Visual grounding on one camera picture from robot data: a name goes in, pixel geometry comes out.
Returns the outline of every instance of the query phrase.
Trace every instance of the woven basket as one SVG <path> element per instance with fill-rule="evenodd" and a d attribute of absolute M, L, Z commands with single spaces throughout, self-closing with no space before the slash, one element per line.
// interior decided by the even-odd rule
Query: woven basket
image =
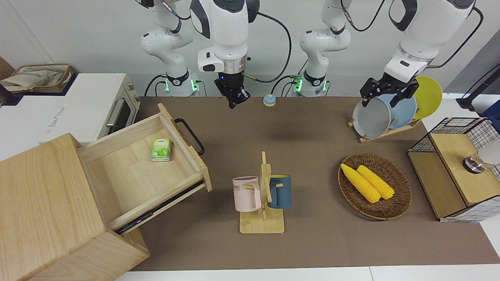
<path fill-rule="evenodd" d="M 372 204 L 361 195 L 339 167 L 340 191 L 354 209 L 365 216 L 383 221 L 399 218 L 408 211 L 412 204 L 412 190 L 405 175 L 392 162 L 376 154 L 362 152 L 348 156 L 342 163 L 353 169 L 365 165 L 394 189 L 392 198 L 387 200 L 381 198 Z"/>

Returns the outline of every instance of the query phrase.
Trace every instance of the mug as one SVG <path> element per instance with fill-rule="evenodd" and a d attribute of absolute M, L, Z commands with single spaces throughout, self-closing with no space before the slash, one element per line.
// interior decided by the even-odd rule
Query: mug
<path fill-rule="evenodd" d="M 269 182 L 272 202 L 270 208 L 286 209 L 292 206 L 292 177 L 289 174 L 273 174 Z"/>
<path fill-rule="evenodd" d="M 236 211 L 253 212 L 262 207 L 258 177 L 242 176 L 233 178 L 232 190 Z"/>

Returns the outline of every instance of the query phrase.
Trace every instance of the white toaster oven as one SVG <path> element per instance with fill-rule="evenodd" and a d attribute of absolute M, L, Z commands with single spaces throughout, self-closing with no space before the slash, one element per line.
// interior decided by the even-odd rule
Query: white toaster oven
<path fill-rule="evenodd" d="M 88 144 L 134 122 L 141 100 L 125 73 L 80 73 L 38 142 L 71 133 Z"/>

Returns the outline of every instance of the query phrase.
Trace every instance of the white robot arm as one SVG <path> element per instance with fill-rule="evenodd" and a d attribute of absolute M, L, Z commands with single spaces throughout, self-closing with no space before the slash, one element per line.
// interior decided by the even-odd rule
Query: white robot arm
<path fill-rule="evenodd" d="M 349 7 L 351 0 L 345 0 L 344 4 Z M 323 53 L 342 51 L 351 44 L 340 0 L 325 0 L 321 19 L 328 28 L 308 30 L 300 37 L 300 47 L 308 61 L 296 91 L 305 97 L 319 96 L 325 89 L 330 62 Z"/>
<path fill-rule="evenodd" d="M 217 72 L 215 85 L 229 107 L 246 101 L 243 86 L 247 62 L 249 23 L 257 16 L 258 0 L 192 0 L 190 11 L 196 31 L 213 42 L 198 53 L 201 72 Z"/>
<path fill-rule="evenodd" d="M 397 94 L 391 106 L 409 99 L 419 84 L 415 77 L 423 72 L 471 14 L 476 0 L 393 0 L 389 17 L 404 38 L 384 68 L 380 80 L 370 78 L 361 88 L 363 105 L 382 94 Z M 395 20 L 393 6 L 402 4 L 404 15 Z"/>
<path fill-rule="evenodd" d="M 175 52 L 193 41 L 190 28 L 182 28 L 183 23 L 168 8 L 175 9 L 180 0 L 150 0 L 141 5 L 148 8 L 157 29 L 144 34 L 140 42 L 146 53 L 159 58 L 165 67 L 166 91 L 174 97 L 188 97 L 197 89 L 193 87 L 195 75 L 186 66 L 184 56 Z"/>

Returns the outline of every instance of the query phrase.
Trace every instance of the table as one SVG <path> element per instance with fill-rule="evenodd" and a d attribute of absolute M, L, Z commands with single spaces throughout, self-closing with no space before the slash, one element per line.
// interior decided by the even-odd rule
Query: table
<path fill-rule="evenodd" d="M 164 103 L 205 145 L 212 193 L 198 192 L 140 227 L 151 257 L 136 271 L 495 264 L 479 224 L 440 223 L 406 151 L 423 125 L 360 144 L 346 126 L 358 98 L 250 98 L 235 109 L 224 98 L 148 97 L 137 119 Z M 261 151 L 274 173 L 292 177 L 293 206 L 283 235 L 240 234 L 231 179 L 258 175 Z M 339 193 L 340 162 L 357 152 L 384 156 L 406 175 L 413 204 L 403 217 L 370 221 Z"/>

